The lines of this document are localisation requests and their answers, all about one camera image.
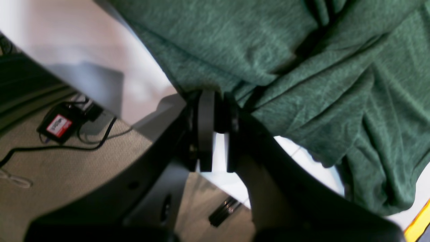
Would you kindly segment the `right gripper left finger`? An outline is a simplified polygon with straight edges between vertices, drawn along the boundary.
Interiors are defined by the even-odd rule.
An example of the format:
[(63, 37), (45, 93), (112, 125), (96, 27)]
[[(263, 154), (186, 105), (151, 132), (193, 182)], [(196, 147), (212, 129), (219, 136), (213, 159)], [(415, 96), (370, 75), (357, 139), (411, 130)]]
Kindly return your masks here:
[(152, 146), (122, 173), (31, 222), (26, 242), (178, 242), (190, 172), (212, 171), (215, 92), (196, 91)]

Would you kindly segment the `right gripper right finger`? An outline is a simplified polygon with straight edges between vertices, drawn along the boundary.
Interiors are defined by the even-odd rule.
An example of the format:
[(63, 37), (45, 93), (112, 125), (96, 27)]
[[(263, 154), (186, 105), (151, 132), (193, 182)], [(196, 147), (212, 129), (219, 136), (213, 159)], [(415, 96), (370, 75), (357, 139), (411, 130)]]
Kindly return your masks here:
[(255, 242), (404, 242), (402, 230), (306, 172), (231, 94), (215, 94), (226, 165), (246, 186)]

